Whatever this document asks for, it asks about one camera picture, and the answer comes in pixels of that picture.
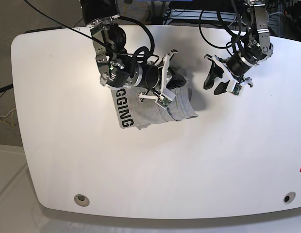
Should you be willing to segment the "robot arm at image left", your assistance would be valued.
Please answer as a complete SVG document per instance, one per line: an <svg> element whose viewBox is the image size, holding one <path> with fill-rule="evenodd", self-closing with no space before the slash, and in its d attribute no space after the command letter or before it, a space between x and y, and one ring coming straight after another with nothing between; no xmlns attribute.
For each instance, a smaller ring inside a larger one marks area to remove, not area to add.
<svg viewBox="0 0 301 233"><path fill-rule="evenodd" d="M122 17L115 0L82 0L83 19L90 30L96 51L100 82L111 89L130 87L156 91L162 81L163 63L149 64L155 49L155 41L149 29L141 22ZM150 40L150 46L141 46L134 53L125 49L127 37L114 19L132 22L140 26Z"/></svg>

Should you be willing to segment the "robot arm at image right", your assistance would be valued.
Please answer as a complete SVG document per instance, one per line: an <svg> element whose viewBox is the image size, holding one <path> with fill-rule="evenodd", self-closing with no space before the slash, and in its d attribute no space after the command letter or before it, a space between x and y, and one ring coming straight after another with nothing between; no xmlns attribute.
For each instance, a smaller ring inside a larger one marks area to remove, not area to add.
<svg viewBox="0 0 301 233"><path fill-rule="evenodd" d="M269 16L266 11L265 1L245 0L237 4L234 0L231 5L238 23L238 27L246 29L245 34L241 31L234 33L223 21L220 10L217 10L217 19L220 26L230 35L231 40L225 46L216 46L204 41L215 49L228 50L232 48L230 56L222 59L218 56L205 55L211 61L209 73L203 83L205 90L214 87L215 80L219 78L220 83L215 86L214 95L231 93L239 96L245 86L253 87L250 77L245 74L252 68L258 66L262 61L273 55L273 44L270 42L270 31L268 28Z"/></svg>

